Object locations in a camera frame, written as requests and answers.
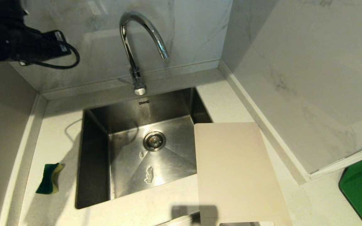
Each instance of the sink basin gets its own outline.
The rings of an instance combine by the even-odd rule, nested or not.
[[[86,109],[76,208],[196,173],[194,124],[210,123],[195,88]]]

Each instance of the cutting board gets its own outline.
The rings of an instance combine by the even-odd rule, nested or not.
[[[256,123],[195,125],[201,223],[292,226]]]

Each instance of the countertop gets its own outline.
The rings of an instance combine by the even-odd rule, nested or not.
[[[148,95],[191,86],[197,88],[214,123],[253,121],[217,69],[147,82]],[[123,86],[49,101],[30,167],[19,225],[150,226],[171,220],[174,213],[197,209],[197,175],[84,209],[75,208],[82,110],[134,98],[132,88]],[[299,186],[263,138],[294,225],[362,225],[338,189],[341,170]],[[46,163],[65,165],[58,176],[59,192],[36,194]],[[173,211],[172,216],[172,209],[180,206],[187,208],[179,213]]]

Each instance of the faucet spout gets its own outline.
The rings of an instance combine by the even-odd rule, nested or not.
[[[159,32],[149,19],[136,11],[127,11],[122,15],[119,21],[119,31],[121,33],[122,43],[124,44],[125,51],[128,56],[129,64],[131,65],[129,72],[132,75],[135,94],[143,95],[146,92],[146,85],[142,77],[140,76],[139,67],[136,65],[134,56],[132,54],[131,46],[128,41],[127,24],[129,21],[135,21],[147,30],[147,32],[154,40],[157,50],[159,51],[162,59],[168,58],[168,52]]]

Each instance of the drain strainer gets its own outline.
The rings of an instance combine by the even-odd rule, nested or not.
[[[164,147],[166,137],[161,132],[148,133],[143,140],[143,146],[149,151],[155,152]]]

